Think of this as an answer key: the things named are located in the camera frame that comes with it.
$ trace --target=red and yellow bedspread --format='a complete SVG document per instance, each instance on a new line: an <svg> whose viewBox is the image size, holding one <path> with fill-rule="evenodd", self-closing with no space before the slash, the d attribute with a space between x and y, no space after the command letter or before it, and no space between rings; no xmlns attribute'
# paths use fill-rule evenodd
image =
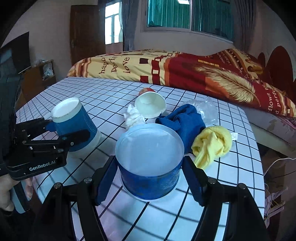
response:
<svg viewBox="0 0 296 241"><path fill-rule="evenodd" d="M262 81L263 67L256 58L237 49L209 56L157 50L105 54L77 62L68 76L165 85L296 117L295 104Z"/></svg>

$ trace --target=table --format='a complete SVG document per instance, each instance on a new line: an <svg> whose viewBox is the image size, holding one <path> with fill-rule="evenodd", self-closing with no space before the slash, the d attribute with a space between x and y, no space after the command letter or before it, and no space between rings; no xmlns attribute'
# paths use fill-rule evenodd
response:
<svg viewBox="0 0 296 241"><path fill-rule="evenodd" d="M65 167L34 178L34 189L41 202L54 183L71 185L91 177L110 155L114 155L116 140L126 131L123 125L126 106L134 104L138 92L145 87L151 87L165 98L166 115L184 101L202 100L205 97L190 91L138 82L71 77L49 87L17 112L17 122L42 116L50 119L54 105L68 97L78 97L102 133L98 147L86 160L68 160ZM265 192L262 164L249 121L244 111L236 105L211 99L219 109L219 124L231 132L238 132L238 140L233 141L227 155L215 160L205 172L222 184L245 183L263 215ZM36 139L56 138L55 132L47 132ZM193 200L182 171L176 190L155 202L142 202L128 195L122 188L117 172L106 200L96 209L106 235L112 241L191 240L203 211ZM224 203L215 238L217 241L223 238L227 212L228 204ZM72 203L72 215L77 240L84 240L76 203Z"/></svg>

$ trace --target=blue towel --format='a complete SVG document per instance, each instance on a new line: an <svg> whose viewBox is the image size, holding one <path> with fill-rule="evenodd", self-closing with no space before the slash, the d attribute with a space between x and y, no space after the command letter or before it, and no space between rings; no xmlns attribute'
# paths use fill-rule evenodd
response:
<svg viewBox="0 0 296 241"><path fill-rule="evenodd" d="M185 154L191 152L195 137L205 128L201 115L191 104L182 105L168 116L160 115L155 123L167 126L178 133L183 141Z"/></svg>

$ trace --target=wall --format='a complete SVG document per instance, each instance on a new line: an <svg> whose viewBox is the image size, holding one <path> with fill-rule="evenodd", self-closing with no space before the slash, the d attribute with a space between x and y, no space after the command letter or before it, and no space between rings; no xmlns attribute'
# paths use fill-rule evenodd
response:
<svg viewBox="0 0 296 241"><path fill-rule="evenodd" d="M293 76L296 78L296 41L280 19L262 0L257 0L257 17L253 42L249 53L258 57L263 52L266 63L277 46L283 46L291 59Z"/></svg>
<svg viewBox="0 0 296 241"><path fill-rule="evenodd" d="M106 44L106 53L118 53L123 51L123 42Z"/></svg>
<svg viewBox="0 0 296 241"><path fill-rule="evenodd" d="M65 78L71 68L70 8L80 4L96 5L97 0L38 0L17 21L3 45L29 31L31 64L53 59L57 80Z"/></svg>
<svg viewBox="0 0 296 241"><path fill-rule="evenodd" d="M142 31L143 0L139 1L138 20L136 25L134 46L136 50L153 48L160 50L176 50L196 55L210 55L227 48L232 43L207 34L175 31Z"/></svg>

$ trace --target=person's hand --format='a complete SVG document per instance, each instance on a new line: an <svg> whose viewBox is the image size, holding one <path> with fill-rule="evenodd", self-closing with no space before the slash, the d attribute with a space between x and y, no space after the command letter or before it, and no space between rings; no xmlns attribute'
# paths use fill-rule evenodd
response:
<svg viewBox="0 0 296 241"><path fill-rule="evenodd" d="M31 198L33 195L33 178L27 178L25 193L28 198ZM12 189L15 185L17 185L20 181L15 181L11 178L9 174L6 174L0 177L0 208L5 211L13 211L15 206L13 202L10 200L9 190Z"/></svg>

